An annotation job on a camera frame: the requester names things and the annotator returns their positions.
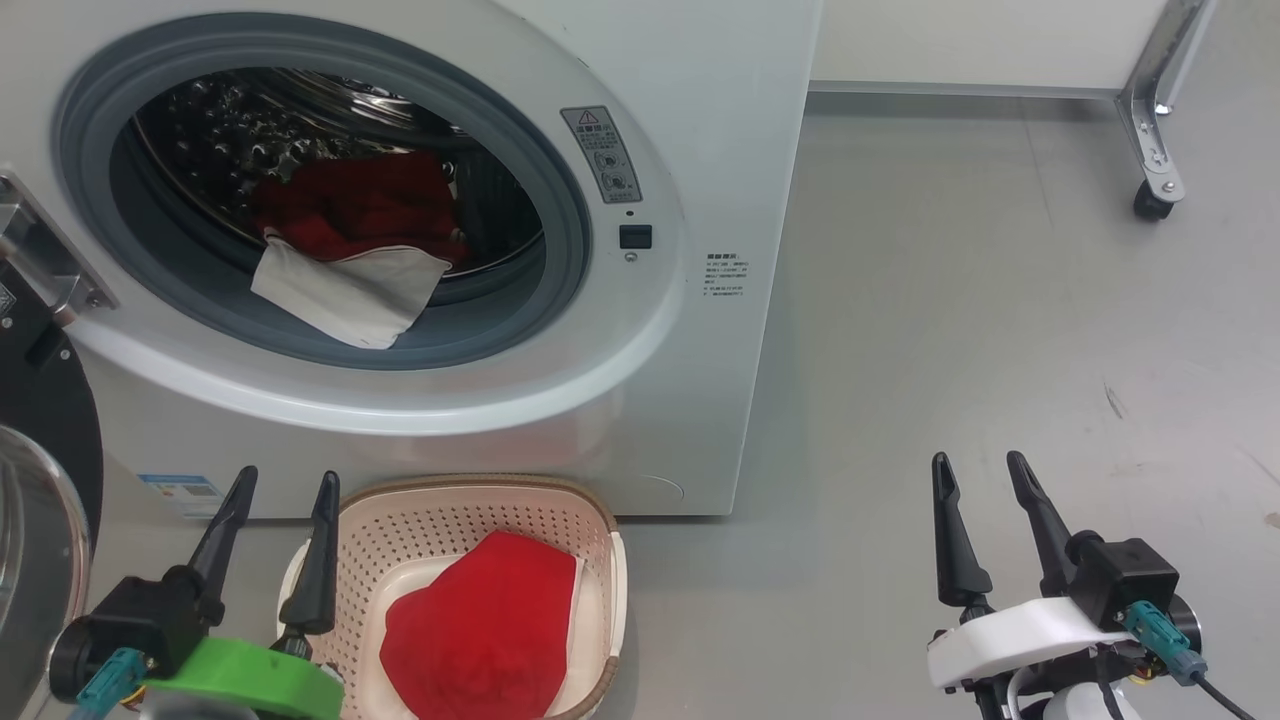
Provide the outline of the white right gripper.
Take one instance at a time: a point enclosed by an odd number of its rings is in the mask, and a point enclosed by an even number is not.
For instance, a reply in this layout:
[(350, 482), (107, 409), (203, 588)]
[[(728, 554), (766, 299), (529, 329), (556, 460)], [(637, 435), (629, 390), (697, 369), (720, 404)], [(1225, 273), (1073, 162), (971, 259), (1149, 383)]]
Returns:
[[(1030, 523), (1043, 597), (968, 619), (927, 646), (931, 684), (945, 689), (1020, 667), (1065, 657), (1097, 644), (1135, 646), (1125, 629), (1110, 632), (1065, 596), (1076, 566), (1068, 556), (1070, 533), (1024, 454), (1006, 455), (1019, 506)], [(957, 479), (946, 452), (931, 464), (934, 568), (941, 603), (955, 609), (986, 606), (992, 580), (977, 560), (959, 501)]]

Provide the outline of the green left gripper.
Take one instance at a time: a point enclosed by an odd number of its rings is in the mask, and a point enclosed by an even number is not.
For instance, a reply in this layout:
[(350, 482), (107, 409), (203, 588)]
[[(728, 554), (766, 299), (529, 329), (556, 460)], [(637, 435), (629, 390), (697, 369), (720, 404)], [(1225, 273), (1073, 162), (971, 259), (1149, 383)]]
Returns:
[[(236, 539), (250, 518), (259, 469), (242, 468), (193, 552), (188, 568), (198, 579), (196, 610), (205, 626), (225, 615), (221, 591)], [(292, 594), (278, 621), (284, 637), (323, 635), (337, 624), (340, 478), (323, 475), (311, 512), (311, 534)], [(159, 692), (227, 702), (288, 719), (339, 719), (346, 688), (329, 669), (307, 659), (236, 638), (201, 639), (172, 676), (147, 676), (147, 697)]]

